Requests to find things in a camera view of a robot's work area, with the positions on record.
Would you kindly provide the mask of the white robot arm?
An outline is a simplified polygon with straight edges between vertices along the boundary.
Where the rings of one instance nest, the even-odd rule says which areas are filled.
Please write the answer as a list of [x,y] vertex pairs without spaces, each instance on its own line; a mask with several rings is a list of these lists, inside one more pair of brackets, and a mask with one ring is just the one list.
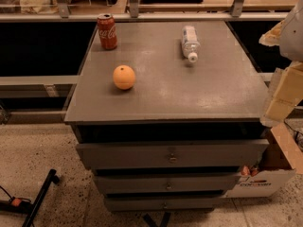
[[303,0],[258,42],[265,46],[277,45],[280,55],[291,61],[286,69],[275,72],[270,81],[260,122],[273,127],[283,122],[303,100]]

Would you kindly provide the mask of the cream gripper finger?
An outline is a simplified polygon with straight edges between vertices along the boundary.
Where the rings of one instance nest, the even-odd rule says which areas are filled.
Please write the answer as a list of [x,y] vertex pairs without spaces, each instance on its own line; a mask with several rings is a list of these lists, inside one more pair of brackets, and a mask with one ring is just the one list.
[[285,69],[277,68],[271,77],[260,123],[273,127],[283,122],[303,100],[303,62],[292,61]]
[[279,45],[280,35],[284,21],[277,23],[266,33],[262,34],[258,42],[265,46],[276,46]]

